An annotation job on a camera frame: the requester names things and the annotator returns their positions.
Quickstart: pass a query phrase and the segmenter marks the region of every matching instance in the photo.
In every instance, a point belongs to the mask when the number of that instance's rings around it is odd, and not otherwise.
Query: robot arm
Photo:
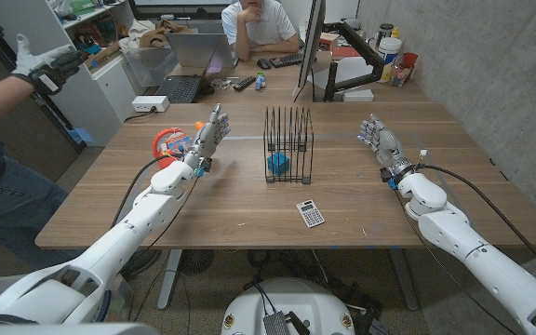
[[[181,161],[154,174],[126,217],[82,255],[26,275],[0,295],[0,320],[9,322],[11,317],[40,325],[90,321],[142,241],[175,218],[188,196],[183,184],[209,170],[210,156],[230,131],[228,116],[220,111],[217,104]]]
[[[423,237],[461,261],[527,333],[535,333],[536,278],[479,235],[444,190],[416,172],[398,140],[374,115],[363,122],[358,138],[384,166],[382,179],[409,199],[405,210]]]

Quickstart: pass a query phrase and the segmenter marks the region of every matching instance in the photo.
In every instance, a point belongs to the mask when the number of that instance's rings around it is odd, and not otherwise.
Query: wire cage
[[[309,108],[293,112],[292,107],[266,107],[263,139],[266,182],[312,182],[314,126]]]

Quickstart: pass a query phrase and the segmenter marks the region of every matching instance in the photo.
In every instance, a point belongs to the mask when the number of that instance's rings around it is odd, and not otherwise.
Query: desk
[[[255,74],[255,59],[227,74]],[[311,85],[298,103],[292,89],[299,67],[266,71],[267,88],[232,89],[196,104],[175,104],[165,113],[127,122],[36,238],[41,248],[86,248],[113,220],[124,192],[151,160],[154,135],[166,127],[195,133],[194,122],[208,120],[216,102],[230,115],[232,132],[213,155],[204,175],[173,225],[155,248],[422,248],[395,194],[380,180],[373,152],[356,139],[361,121],[376,114],[403,144],[412,162],[428,149],[427,164],[450,169],[477,185],[536,246],[536,211],[507,181],[445,108],[429,102],[414,82],[391,87],[370,84],[374,102],[311,101]],[[262,131],[266,106],[311,108],[315,131],[312,183],[264,179]],[[148,185],[158,170],[143,179]],[[427,177],[442,186],[449,201],[464,209],[474,227],[498,247],[521,247],[478,195],[459,181],[434,171]],[[326,223],[308,229],[295,204],[314,199]],[[149,236],[149,246],[158,234]]]

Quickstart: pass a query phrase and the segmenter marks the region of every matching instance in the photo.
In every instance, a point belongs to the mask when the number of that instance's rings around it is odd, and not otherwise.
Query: wall outlet
[[[153,106],[157,112],[164,112],[168,108],[167,96],[138,96],[131,102],[136,112],[150,112]]]

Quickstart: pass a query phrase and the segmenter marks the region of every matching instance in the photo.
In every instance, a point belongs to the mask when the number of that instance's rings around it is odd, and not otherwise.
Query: monitor arm
[[[536,278],[478,234],[446,192],[416,172],[400,142],[375,115],[363,121],[358,138],[383,165],[382,181],[409,199],[405,210],[423,237],[462,262],[526,333],[536,333]]]
[[[329,25],[330,28],[338,30],[339,34],[346,39],[346,41],[353,47],[359,55],[365,60],[367,65],[373,66],[371,74],[358,76],[357,78],[344,80],[340,83],[336,83],[336,73],[338,70],[338,63],[332,61],[330,63],[330,69],[328,73],[328,83],[326,84],[326,90],[324,92],[324,101],[332,101],[334,99],[334,93],[353,88],[360,87],[365,84],[373,83],[382,78],[384,61],[377,52],[373,51],[371,47],[359,36],[359,34],[353,30],[353,28],[346,22],[334,23]]]

